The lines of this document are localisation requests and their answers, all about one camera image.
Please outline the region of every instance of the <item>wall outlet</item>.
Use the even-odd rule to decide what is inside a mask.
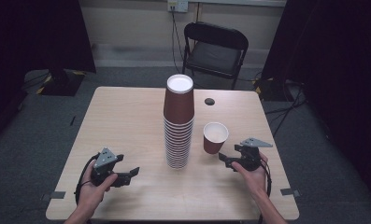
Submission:
[[[188,0],[167,0],[167,11],[188,12]]]

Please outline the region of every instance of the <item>gray carpet floor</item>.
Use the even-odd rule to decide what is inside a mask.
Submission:
[[[60,223],[45,217],[78,129],[99,86],[164,87],[175,67],[97,68],[73,97],[36,94],[44,76],[24,85],[22,109],[0,134],[0,224]],[[236,90],[252,91],[259,69],[242,69]],[[46,71],[27,74],[25,80]],[[228,90],[231,81],[196,74],[195,88]],[[265,112],[291,102],[263,102]],[[269,114],[272,133],[282,116]],[[300,217],[291,223],[371,223],[371,194],[341,152],[331,143],[311,106],[293,109],[275,135],[278,152],[296,197]]]

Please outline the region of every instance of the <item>electrical cable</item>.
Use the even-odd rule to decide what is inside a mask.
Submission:
[[[261,75],[261,74],[262,74],[262,71],[259,72],[259,73],[257,73],[257,74],[255,75],[255,79],[258,79],[258,75]]]
[[[273,118],[272,120],[270,120],[269,122],[269,126],[272,125],[273,121],[275,121],[276,119],[280,118],[281,116],[283,116],[285,113],[287,113],[287,111],[289,110],[290,108],[287,108],[287,109],[284,109],[284,113],[281,113],[279,114],[277,117]]]
[[[267,197],[270,197],[270,192],[272,191],[272,178],[270,176],[270,168],[269,168],[269,165],[267,164],[267,162],[265,160],[261,159],[261,161],[263,161],[264,164],[266,165],[266,166],[263,166],[261,164],[262,168],[264,169],[264,172],[266,173],[266,179],[267,179],[266,194],[267,194]],[[262,224],[263,220],[264,220],[264,218],[263,218],[262,214],[260,214],[260,217],[258,219],[258,224]]]
[[[196,22],[199,21],[199,8],[200,8],[200,3],[197,3]]]
[[[206,87],[204,87],[204,86],[202,86],[202,85],[200,85],[200,84],[198,84],[198,83],[196,83],[196,82],[193,82],[193,83],[194,83],[195,86],[198,86],[198,87],[200,87],[200,88],[202,88],[202,89],[206,89]]]
[[[239,80],[239,81],[248,81],[248,82],[256,81],[256,79],[245,79],[245,78],[237,78],[237,80]]]
[[[274,113],[284,112],[284,111],[287,111],[288,109],[293,109],[293,108],[299,107],[299,106],[303,105],[304,103],[306,103],[307,102],[306,99],[304,101],[302,101],[301,103],[298,103],[299,102],[299,96],[300,96],[300,94],[302,92],[302,87],[303,86],[299,86],[298,93],[297,93],[297,95],[296,95],[296,97],[295,97],[295,99],[293,101],[294,104],[292,104],[290,107],[268,111],[268,112],[265,112],[265,114],[268,115],[268,114],[274,114]]]
[[[181,45],[179,43],[179,36],[178,36],[177,24],[176,24],[176,19],[174,17],[174,10],[173,9],[171,10],[171,15],[172,15],[172,18],[173,18],[173,28],[172,28],[172,32],[171,32],[171,50],[172,50],[172,53],[173,53],[173,62],[174,62],[174,65],[176,66],[177,72],[180,74],[180,71],[179,71],[179,69],[177,67],[177,63],[176,63],[176,57],[175,57],[175,54],[174,54],[174,30],[176,30],[176,34],[177,34],[179,54],[181,55],[182,61],[184,59],[183,59],[183,56],[182,56]]]
[[[38,85],[38,84],[40,84],[40,83],[43,83],[43,82],[48,78],[49,74],[50,74],[50,72],[45,73],[45,74],[42,74],[42,75],[37,76],[37,77],[33,77],[33,78],[31,78],[30,80],[25,81],[25,82],[22,84],[23,86],[24,86],[25,84],[27,84],[27,83],[29,83],[29,82],[35,80],[35,79],[38,79],[38,78],[44,77],[42,80],[38,81],[37,83],[32,84],[32,85],[29,85],[29,86],[27,86],[27,87],[22,87],[21,89],[22,89],[23,91],[25,91],[25,90],[27,90],[27,89],[30,89],[31,87],[34,87],[34,86],[36,86],[36,85]]]
[[[288,114],[290,113],[290,111],[292,110],[292,109],[294,109],[295,107],[295,104],[299,101],[299,96],[300,96],[300,94],[301,94],[301,90],[302,90],[302,87],[300,87],[299,88],[299,91],[298,91],[298,94],[296,95],[296,98],[293,100],[293,104],[289,107],[289,108],[287,108],[286,110],[285,110],[285,112],[283,113],[283,114],[281,114],[281,115],[279,115],[278,116],[278,118],[279,117],[281,117],[282,115],[284,115],[284,118],[280,121],[280,123],[278,124],[278,127],[276,128],[276,130],[274,131],[274,133],[273,133],[273,137],[275,137],[276,136],[276,133],[278,133],[278,129],[281,127],[281,124],[284,122],[284,120],[287,118],[287,116],[288,116]]]
[[[84,167],[83,170],[82,170],[82,173],[81,173],[81,175],[80,175],[80,178],[79,178],[79,181],[78,181],[78,184],[77,184],[77,188],[75,189],[75,192],[74,192],[74,194],[75,194],[75,202],[77,203],[77,205],[78,205],[78,202],[79,202],[80,190],[81,190],[82,186],[83,186],[84,184],[90,182],[90,181],[86,181],[86,182],[84,182],[84,183],[81,183],[81,182],[82,182],[82,179],[83,179],[83,176],[85,175],[85,172],[86,172],[86,170],[87,170],[87,168],[88,168],[90,162],[92,162],[93,160],[97,160],[97,158],[98,158],[99,155],[100,155],[100,153],[98,152],[96,155],[92,156],[92,157],[88,160],[88,162],[86,162],[86,165],[85,165],[85,167]],[[87,224],[92,224],[92,222],[91,222],[90,220],[87,220],[86,223],[87,223]]]

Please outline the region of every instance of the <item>brown paper cup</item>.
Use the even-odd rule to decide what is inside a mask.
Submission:
[[[209,154],[218,153],[229,136],[228,129],[225,125],[218,122],[208,123],[203,130],[203,134],[203,147],[205,152]]]
[[[193,119],[193,81],[185,75],[173,75],[167,80],[164,97],[164,117],[174,124]]]

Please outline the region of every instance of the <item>white wall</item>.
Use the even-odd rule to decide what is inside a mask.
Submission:
[[[91,43],[108,44],[120,55],[138,55],[144,61],[172,61],[173,20],[166,1],[80,0],[80,5]],[[263,66],[282,10],[283,7],[190,2],[187,13],[175,13],[175,21],[182,47],[183,29],[196,17],[236,28],[250,42],[245,63]],[[175,52],[180,62],[176,37]]]

